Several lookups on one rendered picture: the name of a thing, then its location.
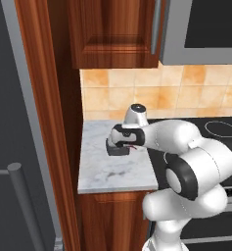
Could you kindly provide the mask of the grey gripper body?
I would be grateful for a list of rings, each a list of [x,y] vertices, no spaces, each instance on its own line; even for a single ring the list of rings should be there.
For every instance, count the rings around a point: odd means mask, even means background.
[[[129,154],[127,147],[110,146],[109,141],[106,141],[106,149],[109,156],[126,156]]]

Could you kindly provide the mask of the dark grey fridge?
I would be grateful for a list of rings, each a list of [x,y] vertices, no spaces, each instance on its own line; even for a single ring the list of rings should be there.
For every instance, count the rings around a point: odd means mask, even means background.
[[[46,251],[64,242],[15,0],[0,0],[0,251],[35,251],[7,167],[20,163]]]

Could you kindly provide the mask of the brown wooden side panel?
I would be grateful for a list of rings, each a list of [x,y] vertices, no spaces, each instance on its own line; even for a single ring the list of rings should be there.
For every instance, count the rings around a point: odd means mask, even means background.
[[[77,183],[83,125],[71,65],[67,0],[15,0],[47,164],[67,251],[86,251]]]

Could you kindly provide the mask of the brown wooden base cupboard door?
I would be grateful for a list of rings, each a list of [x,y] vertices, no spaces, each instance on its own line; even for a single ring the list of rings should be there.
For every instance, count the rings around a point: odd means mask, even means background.
[[[80,251],[142,251],[149,221],[143,217],[146,191],[81,194]]]

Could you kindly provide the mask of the black hob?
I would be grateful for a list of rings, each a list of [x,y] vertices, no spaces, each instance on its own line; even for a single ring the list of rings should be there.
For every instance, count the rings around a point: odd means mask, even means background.
[[[183,121],[196,125],[203,137],[221,142],[232,142],[232,117],[183,118]],[[159,189],[168,188],[165,178],[166,163],[175,158],[174,154],[148,149]]]

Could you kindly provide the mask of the grey microwave oven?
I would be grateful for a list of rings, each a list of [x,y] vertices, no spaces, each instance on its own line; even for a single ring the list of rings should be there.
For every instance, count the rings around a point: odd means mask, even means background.
[[[166,0],[164,65],[232,65],[232,0]]]

